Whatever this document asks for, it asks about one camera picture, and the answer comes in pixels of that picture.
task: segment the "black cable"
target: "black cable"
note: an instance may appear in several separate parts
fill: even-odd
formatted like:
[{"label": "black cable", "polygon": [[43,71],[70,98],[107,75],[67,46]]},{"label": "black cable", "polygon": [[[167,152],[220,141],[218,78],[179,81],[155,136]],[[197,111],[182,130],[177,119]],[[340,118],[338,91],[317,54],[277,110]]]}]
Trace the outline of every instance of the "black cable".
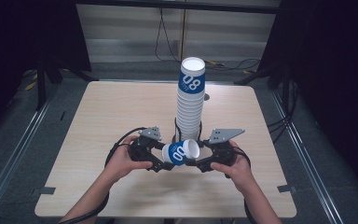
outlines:
[{"label": "black cable", "polygon": [[[144,130],[146,128],[142,127],[142,128],[136,128],[136,129],[133,129],[129,132],[127,132],[126,134],[124,134],[115,144],[114,146],[112,147],[112,149],[110,150],[109,152],[109,155],[107,156],[106,158],[106,161],[105,161],[105,165],[104,167],[106,167],[107,163],[110,161],[110,158],[112,158],[113,154],[115,153],[116,149],[118,147],[121,147],[121,146],[130,146],[130,144],[120,144],[126,137],[128,137],[130,134],[136,132],[136,131],[139,131],[139,130]],[[74,217],[74,218],[71,218],[69,220],[66,220],[64,222],[60,222],[59,224],[74,224],[74,223],[78,223],[78,222],[81,222],[81,221],[84,221],[86,219],[89,219],[91,217],[94,217],[94,216],[97,216],[107,205],[107,202],[109,201],[109,192],[107,192],[107,195],[106,197],[103,199],[103,202],[97,207],[95,208],[94,210],[92,210],[91,212],[83,215],[83,216],[80,216],[80,217]]]},{"label": "black cable", "polygon": [[168,49],[170,50],[170,53],[171,53],[171,56],[173,57],[173,59],[181,64],[181,62],[179,60],[177,60],[175,58],[175,56],[173,55],[173,52],[172,52],[172,49],[171,49],[171,44],[170,44],[170,39],[168,38],[168,34],[167,34],[167,29],[165,28],[165,22],[164,22],[164,19],[163,19],[163,16],[162,16],[162,8],[159,9],[159,16],[160,16],[160,19],[159,19],[159,26],[158,26],[158,35],[157,35],[157,39],[156,39],[156,46],[155,46],[155,55],[156,57],[160,60],[160,61],[171,61],[171,60],[163,60],[163,59],[160,59],[159,56],[158,56],[158,53],[157,53],[157,49],[158,49],[158,40],[159,40],[159,32],[161,30],[161,25],[164,29],[164,33],[165,33],[165,38],[167,40],[167,44],[168,44]]},{"label": "black cable", "polygon": [[276,122],[273,122],[273,123],[268,124],[267,127],[275,126],[275,125],[281,123],[282,121],[284,121],[284,120],[286,120],[286,119],[288,119],[288,118],[289,118],[288,116],[285,116],[283,119],[280,119],[280,120],[278,120],[278,121],[276,121]]},{"label": "black cable", "polygon": [[293,80],[292,80],[292,97],[293,97],[293,104],[292,104],[291,110],[289,111],[289,114],[285,118],[281,119],[280,121],[277,121],[272,124],[272,125],[275,125],[276,123],[283,121],[283,124],[281,124],[278,128],[275,128],[274,130],[269,132],[269,133],[273,133],[273,132],[279,130],[281,127],[283,127],[282,130],[280,131],[280,133],[278,134],[278,136],[275,137],[275,139],[272,141],[273,144],[275,144],[279,140],[279,138],[282,136],[284,130],[290,125],[290,122],[292,121],[293,115],[295,113],[296,102],[297,102],[297,98],[298,98],[298,86],[295,84],[295,82]]},{"label": "black cable", "polygon": [[[240,150],[240,151],[234,150],[234,152],[239,155],[242,155],[249,162],[249,167],[251,167],[251,160],[249,159],[248,155],[246,155],[246,153],[240,147],[233,147],[233,148]],[[249,221],[252,224],[255,224],[256,223],[255,219],[253,218],[251,211],[249,210],[248,204],[246,203],[246,200],[244,198],[243,198],[243,208],[245,209],[245,214],[248,217]]]},{"label": "black cable", "polygon": [[[247,67],[240,67],[241,64],[245,63],[245,62],[249,62],[249,61],[257,61],[256,63],[247,66]],[[256,65],[258,65],[260,63],[259,59],[245,59],[240,61],[239,64],[237,64],[237,66],[235,67],[226,67],[226,66],[218,66],[218,67],[211,67],[211,66],[206,66],[206,69],[212,69],[212,70],[216,70],[216,71],[231,71],[231,70],[243,70],[243,69],[249,69],[249,68],[253,68]]]}]

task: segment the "wooden table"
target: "wooden table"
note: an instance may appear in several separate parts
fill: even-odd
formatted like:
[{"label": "wooden table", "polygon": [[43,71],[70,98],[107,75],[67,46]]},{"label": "wooden table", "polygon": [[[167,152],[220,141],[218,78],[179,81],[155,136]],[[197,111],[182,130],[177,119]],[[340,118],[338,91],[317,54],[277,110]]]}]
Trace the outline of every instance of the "wooden table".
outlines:
[{"label": "wooden table", "polygon": [[[296,207],[264,121],[250,87],[209,85],[204,102],[201,140],[213,128],[244,128],[233,140],[252,161],[255,179],[279,217],[294,217]],[[163,143],[174,135],[176,83],[91,82],[80,102],[35,212],[41,217],[62,217],[102,171],[112,145],[137,127],[159,126]],[[154,150],[161,158],[161,151]],[[211,155],[201,150],[200,158]],[[100,217],[246,217],[243,198],[231,179],[216,171],[180,166],[158,173],[131,172],[110,191]]]}]

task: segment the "number 08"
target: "number 08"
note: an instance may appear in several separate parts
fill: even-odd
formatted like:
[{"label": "number 08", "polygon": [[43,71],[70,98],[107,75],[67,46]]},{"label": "number 08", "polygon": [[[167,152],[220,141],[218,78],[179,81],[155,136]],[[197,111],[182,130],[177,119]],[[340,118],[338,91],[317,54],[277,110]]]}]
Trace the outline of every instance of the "number 08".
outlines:
[{"label": "number 08", "polygon": [[199,79],[196,79],[196,78],[193,78],[191,76],[188,76],[188,75],[185,75],[183,77],[183,82],[185,82],[185,84],[190,84],[188,85],[188,87],[194,91],[200,84],[201,84],[201,81]]}]

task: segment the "human arm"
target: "human arm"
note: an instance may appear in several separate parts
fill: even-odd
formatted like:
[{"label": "human arm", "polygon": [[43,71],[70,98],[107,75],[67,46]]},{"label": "human arm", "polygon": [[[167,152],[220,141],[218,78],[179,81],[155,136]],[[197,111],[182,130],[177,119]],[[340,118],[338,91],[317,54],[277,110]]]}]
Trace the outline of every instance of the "human arm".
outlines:
[{"label": "human arm", "polygon": [[[122,143],[124,146],[117,148],[116,152],[94,183],[60,222],[83,216],[94,210],[103,202],[103,199],[106,197],[109,190],[121,177],[126,176],[132,170],[146,169],[153,165],[151,161],[131,160],[130,155],[128,154],[128,144],[137,138],[137,136],[129,136],[124,139]],[[96,216],[91,217],[79,223],[94,223],[96,218]]]},{"label": "human arm", "polygon": [[[230,144],[235,150],[239,150],[238,145],[234,141],[230,140]],[[281,223],[263,191],[255,181],[249,162],[243,156],[237,156],[232,166],[212,162],[211,168],[231,177],[235,187],[243,195],[256,223]]]}]

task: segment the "blue and white cup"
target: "blue and white cup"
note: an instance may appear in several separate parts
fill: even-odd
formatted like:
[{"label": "blue and white cup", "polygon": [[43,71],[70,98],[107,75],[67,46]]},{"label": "blue and white cup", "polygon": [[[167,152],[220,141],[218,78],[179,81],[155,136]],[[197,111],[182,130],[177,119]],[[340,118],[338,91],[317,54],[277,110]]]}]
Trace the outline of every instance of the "blue and white cup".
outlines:
[{"label": "blue and white cup", "polygon": [[199,99],[205,92],[205,62],[200,58],[190,57],[182,61],[179,77],[179,91],[186,98]]},{"label": "blue and white cup", "polygon": [[196,159],[200,155],[200,147],[193,139],[167,144],[162,148],[162,160],[176,166],[185,164],[186,159]]},{"label": "blue and white cup", "polygon": [[200,131],[200,122],[205,95],[205,62],[199,58],[186,58],[182,61],[178,82],[177,127],[183,141],[190,137],[196,140]]}]

